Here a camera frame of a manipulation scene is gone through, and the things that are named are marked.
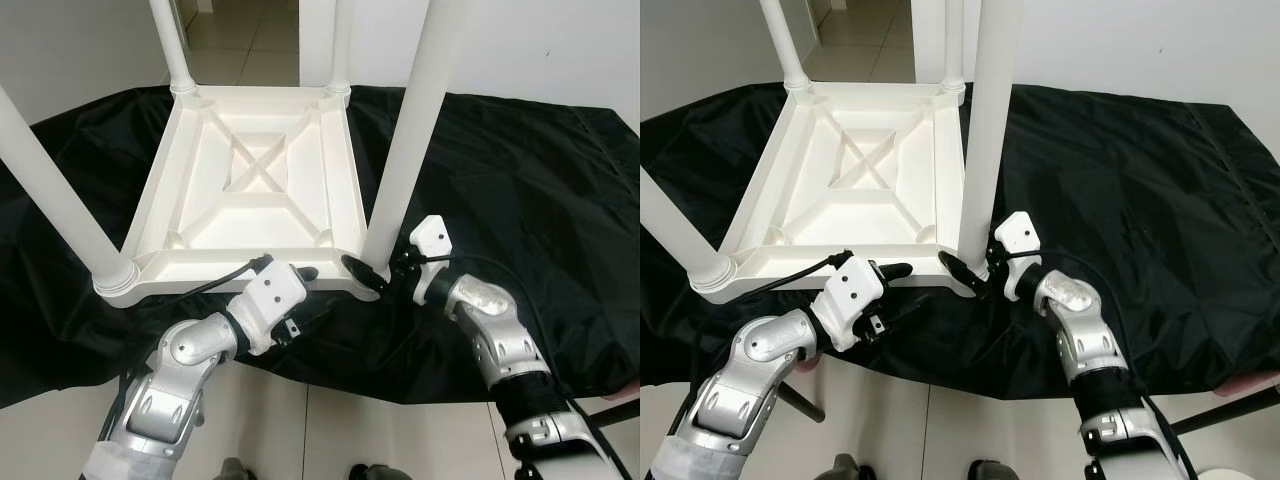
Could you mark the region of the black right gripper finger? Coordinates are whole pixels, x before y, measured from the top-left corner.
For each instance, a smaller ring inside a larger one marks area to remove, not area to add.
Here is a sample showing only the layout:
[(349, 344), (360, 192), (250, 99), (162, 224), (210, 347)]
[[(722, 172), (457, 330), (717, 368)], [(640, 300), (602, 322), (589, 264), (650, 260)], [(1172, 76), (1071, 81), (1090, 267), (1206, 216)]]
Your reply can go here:
[(983, 280), (955, 255), (941, 250), (938, 252), (938, 260), (943, 265), (947, 274), (961, 285), (965, 285), (969, 289), (983, 289), (986, 287), (986, 280)]
[(362, 260), (351, 255), (343, 255), (342, 265), (361, 287), (375, 293), (387, 293), (389, 291), (390, 283)]

